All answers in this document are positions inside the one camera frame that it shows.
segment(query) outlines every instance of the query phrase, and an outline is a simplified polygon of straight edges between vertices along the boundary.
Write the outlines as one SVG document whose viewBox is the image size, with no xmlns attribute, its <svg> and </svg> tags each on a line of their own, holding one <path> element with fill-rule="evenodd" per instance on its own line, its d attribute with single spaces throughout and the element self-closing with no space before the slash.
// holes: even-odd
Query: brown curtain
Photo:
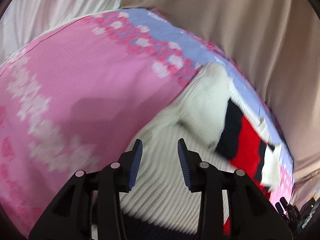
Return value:
<svg viewBox="0 0 320 240">
<path fill-rule="evenodd" d="M 157 8 L 233 58 L 277 117 L 295 178 L 320 168 L 320 20 L 307 0 L 122 0 Z"/>
</svg>

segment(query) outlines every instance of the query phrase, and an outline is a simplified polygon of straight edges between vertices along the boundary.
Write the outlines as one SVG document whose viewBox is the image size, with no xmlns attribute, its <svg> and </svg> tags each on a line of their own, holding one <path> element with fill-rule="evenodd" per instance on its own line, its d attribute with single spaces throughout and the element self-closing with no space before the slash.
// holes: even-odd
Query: beige curtain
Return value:
<svg viewBox="0 0 320 240">
<path fill-rule="evenodd" d="M 295 178 L 320 168 L 320 20 L 307 0 L 122 0 L 157 8 L 233 58 L 277 117 Z"/>
</svg>

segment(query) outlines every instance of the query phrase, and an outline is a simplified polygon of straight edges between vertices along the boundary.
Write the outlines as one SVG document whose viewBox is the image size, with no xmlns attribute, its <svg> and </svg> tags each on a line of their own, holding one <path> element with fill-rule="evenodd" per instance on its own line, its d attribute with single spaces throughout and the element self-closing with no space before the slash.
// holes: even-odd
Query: silver screw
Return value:
<svg viewBox="0 0 320 240">
<path fill-rule="evenodd" d="M 201 162 L 201 163 L 199 164 L 199 166 L 200 166 L 201 168 L 203 168 L 203 169 L 206 169 L 206 168 L 209 167 L 209 163 L 207 163 L 207 162 Z"/>
<path fill-rule="evenodd" d="M 243 170 L 236 170 L 236 174 L 242 177 L 245 175 L 245 172 Z"/>
<path fill-rule="evenodd" d="M 117 169 L 117 168 L 119 168 L 120 167 L 120 163 L 117 163 L 117 162 L 115 162 L 115 163 L 111 163 L 111 168 L 113 168 L 113 169 Z"/>
<path fill-rule="evenodd" d="M 82 177 L 84 175 L 84 171 L 77 171 L 76 176 L 77 177 Z"/>
</svg>

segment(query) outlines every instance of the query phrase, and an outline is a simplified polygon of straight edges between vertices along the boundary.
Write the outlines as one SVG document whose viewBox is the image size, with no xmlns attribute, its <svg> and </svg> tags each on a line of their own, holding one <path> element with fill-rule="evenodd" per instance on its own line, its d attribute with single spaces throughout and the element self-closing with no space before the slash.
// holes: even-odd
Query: round pin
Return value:
<svg viewBox="0 0 320 240">
<path fill-rule="evenodd" d="M 245 175 L 245 172 L 243 170 L 236 170 L 236 174 L 242 177 Z"/>
<path fill-rule="evenodd" d="M 77 171 L 76 176 L 77 177 L 82 177 L 84 175 L 84 171 Z"/>
<path fill-rule="evenodd" d="M 113 168 L 113 169 L 117 169 L 117 168 L 120 167 L 120 163 L 117 163 L 117 162 L 111 163 L 110 167 Z"/>
<path fill-rule="evenodd" d="M 201 168 L 206 169 L 206 168 L 209 167 L 209 163 L 207 163 L 207 162 L 201 162 L 201 163 L 199 164 L 199 166 L 200 166 Z"/>
</svg>

